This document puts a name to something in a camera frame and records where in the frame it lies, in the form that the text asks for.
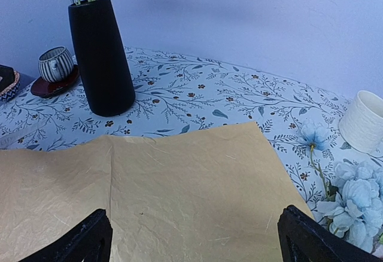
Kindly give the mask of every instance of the wall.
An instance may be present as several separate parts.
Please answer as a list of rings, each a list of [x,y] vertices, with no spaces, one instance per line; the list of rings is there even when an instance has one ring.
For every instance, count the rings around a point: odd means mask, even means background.
[[[68,22],[71,0],[0,0],[0,64],[33,77],[38,58],[52,47],[72,51]]]
[[[383,96],[382,0],[113,0],[126,45]]]

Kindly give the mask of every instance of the floral pattern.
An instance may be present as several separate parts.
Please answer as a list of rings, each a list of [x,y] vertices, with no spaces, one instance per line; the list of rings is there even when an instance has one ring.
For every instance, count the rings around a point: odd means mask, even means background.
[[[307,118],[329,132],[328,149],[314,153],[326,179],[335,180],[335,162],[383,165],[383,148],[362,154],[340,136],[338,122],[351,102],[347,98],[217,60],[139,48],[125,51],[136,91],[128,112],[112,118],[94,115],[81,81],[50,99],[32,96],[29,86],[0,106],[2,147],[62,150],[104,134],[155,138],[256,121],[314,212],[324,191],[307,147],[298,142]]]

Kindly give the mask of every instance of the parchment paper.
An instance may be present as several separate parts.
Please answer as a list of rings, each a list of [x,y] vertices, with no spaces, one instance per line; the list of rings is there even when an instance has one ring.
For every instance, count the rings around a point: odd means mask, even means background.
[[[282,210],[310,213],[255,123],[1,151],[0,162],[1,261],[52,243],[97,208],[114,230],[111,261],[282,261]]]

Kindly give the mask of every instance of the ribbed white cup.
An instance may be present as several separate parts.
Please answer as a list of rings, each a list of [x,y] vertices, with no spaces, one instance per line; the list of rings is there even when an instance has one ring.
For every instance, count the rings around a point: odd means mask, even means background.
[[[356,150],[371,153],[383,139],[383,99],[361,90],[339,122],[343,138]]]

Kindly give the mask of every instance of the cup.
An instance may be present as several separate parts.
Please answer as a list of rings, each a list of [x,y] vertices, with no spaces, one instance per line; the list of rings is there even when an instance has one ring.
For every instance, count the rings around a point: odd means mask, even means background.
[[[383,99],[361,90],[339,122],[344,140],[362,153],[372,153],[383,140]]]
[[[40,76],[49,83],[64,80],[73,70],[73,59],[66,47],[46,51],[38,59]]]

